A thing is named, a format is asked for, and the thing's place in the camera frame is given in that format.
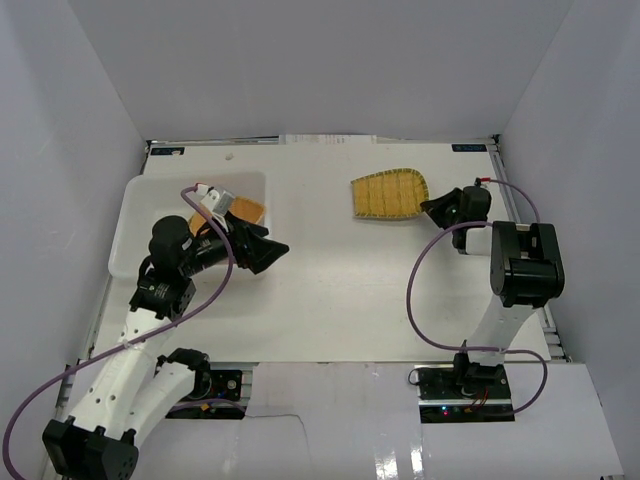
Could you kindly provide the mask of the orange woven fan tray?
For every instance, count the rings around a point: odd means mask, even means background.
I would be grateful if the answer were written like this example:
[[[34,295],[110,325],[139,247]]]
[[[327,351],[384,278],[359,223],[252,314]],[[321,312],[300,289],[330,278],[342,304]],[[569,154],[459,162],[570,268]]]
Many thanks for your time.
[[[229,213],[249,223],[260,224],[266,214],[266,206],[247,197],[238,196],[233,201]],[[205,223],[206,221],[201,215],[194,213],[189,219],[191,233],[196,235]]]

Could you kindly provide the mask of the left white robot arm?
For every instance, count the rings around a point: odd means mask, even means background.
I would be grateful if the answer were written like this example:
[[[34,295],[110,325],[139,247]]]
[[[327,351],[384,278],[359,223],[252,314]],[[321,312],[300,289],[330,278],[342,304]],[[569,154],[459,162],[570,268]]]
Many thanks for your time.
[[[218,228],[191,232],[181,216],[152,227],[149,254],[129,302],[120,351],[111,355],[64,421],[52,420],[43,443],[55,471],[70,479],[128,479],[149,433],[179,400],[211,387],[209,358],[161,347],[196,293],[193,278],[232,259],[260,274],[289,251],[267,228],[226,214]]]

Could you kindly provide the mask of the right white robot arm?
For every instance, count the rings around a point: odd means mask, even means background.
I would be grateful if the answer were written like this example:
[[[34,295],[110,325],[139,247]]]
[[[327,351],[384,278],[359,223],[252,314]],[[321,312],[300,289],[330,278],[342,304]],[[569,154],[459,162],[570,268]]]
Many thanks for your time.
[[[477,255],[472,232],[488,220],[492,196],[481,180],[421,203],[434,223],[452,234],[461,254]],[[477,397],[500,382],[506,351],[521,327],[561,295],[564,267],[555,227],[548,223],[494,221],[484,242],[493,293],[478,327],[454,356],[451,384],[461,397]]]

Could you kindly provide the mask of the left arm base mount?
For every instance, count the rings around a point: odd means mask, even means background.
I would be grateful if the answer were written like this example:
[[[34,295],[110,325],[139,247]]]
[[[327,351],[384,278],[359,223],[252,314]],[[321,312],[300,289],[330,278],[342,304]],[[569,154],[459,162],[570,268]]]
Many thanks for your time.
[[[203,377],[195,393],[184,397],[179,404],[192,406],[172,409],[166,417],[182,420],[241,420],[248,402],[247,381],[250,374],[239,369],[212,370]]]

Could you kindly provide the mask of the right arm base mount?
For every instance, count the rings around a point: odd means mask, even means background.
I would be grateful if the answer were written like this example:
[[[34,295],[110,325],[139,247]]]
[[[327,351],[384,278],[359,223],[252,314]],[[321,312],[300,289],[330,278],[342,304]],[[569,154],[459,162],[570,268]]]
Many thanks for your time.
[[[409,371],[407,381],[416,388],[423,425],[515,421],[505,371],[497,380],[463,384],[453,365],[417,366]]]

